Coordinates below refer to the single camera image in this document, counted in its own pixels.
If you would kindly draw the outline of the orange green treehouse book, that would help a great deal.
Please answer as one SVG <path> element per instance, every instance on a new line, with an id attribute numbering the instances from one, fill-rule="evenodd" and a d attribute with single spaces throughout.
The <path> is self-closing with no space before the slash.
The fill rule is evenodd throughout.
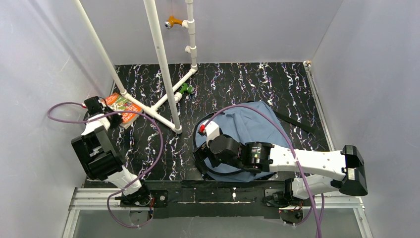
<path id="1" fill-rule="evenodd" d="M 133 111 L 141 113 L 143 110 L 138 105 L 124 98 L 118 93 L 113 93 L 105 98 L 106 104 L 113 111 Z M 122 116 L 121 127 L 128 129 L 139 116 L 136 113 L 119 113 Z"/>

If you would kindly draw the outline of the blue backpack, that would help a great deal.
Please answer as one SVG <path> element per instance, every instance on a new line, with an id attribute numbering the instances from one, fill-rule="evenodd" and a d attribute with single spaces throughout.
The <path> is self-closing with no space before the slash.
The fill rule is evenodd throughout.
<path id="1" fill-rule="evenodd" d="M 247 142 L 270 142 L 288 148 L 288 144 L 281 133 L 266 119 L 258 113 L 245 109 L 250 107 L 266 115 L 272 120 L 280 129 L 283 129 L 280 121 L 286 121 L 293 126 L 299 127 L 306 133 L 315 133 L 315 129 L 308 123 L 301 123 L 296 119 L 292 119 L 285 114 L 280 114 L 265 102 L 247 102 L 238 104 L 237 107 L 227 109 L 217 115 L 212 122 L 219 125 L 220 130 L 228 136 L 233 137 L 238 142 L 243 144 Z M 217 181 L 224 182 L 250 182 L 253 180 L 268 180 L 274 173 L 262 172 L 253 174 L 249 172 L 239 172 L 238 168 L 230 165 L 221 164 L 213 167 L 207 156 L 203 158 L 199 155 L 194 155 L 195 166 L 204 177 L 209 177 Z"/>

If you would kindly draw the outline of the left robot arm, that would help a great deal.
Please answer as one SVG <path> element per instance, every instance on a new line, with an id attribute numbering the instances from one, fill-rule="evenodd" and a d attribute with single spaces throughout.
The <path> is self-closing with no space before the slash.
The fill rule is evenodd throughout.
<path id="1" fill-rule="evenodd" d="M 123 122 L 122 115 L 114 114 L 102 118 L 101 116 L 111 113 L 112 110 L 98 96 L 85 100 L 84 104 L 88 109 L 89 122 L 82 134 L 71 140 L 71 144 L 87 177 L 110 182 L 122 189 L 122 195 L 117 200 L 124 205 L 147 206 L 151 201 L 151 194 L 141 180 L 136 180 L 125 188 L 136 176 L 123 165 L 122 156 L 108 134 L 109 129 L 114 129 Z"/>

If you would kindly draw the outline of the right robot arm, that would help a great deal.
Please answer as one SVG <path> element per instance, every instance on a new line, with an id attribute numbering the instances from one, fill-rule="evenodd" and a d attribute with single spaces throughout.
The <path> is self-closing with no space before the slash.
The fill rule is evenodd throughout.
<path id="1" fill-rule="evenodd" d="M 365 162 L 354 145 L 342 150 L 320 152 L 294 150 L 264 142 L 242 144 L 228 135 L 219 135 L 193 151 L 202 173 L 232 176 L 276 172 L 304 172 L 306 178 L 285 181 L 283 196 L 305 200 L 309 196 L 338 191 L 349 196 L 368 194 Z"/>

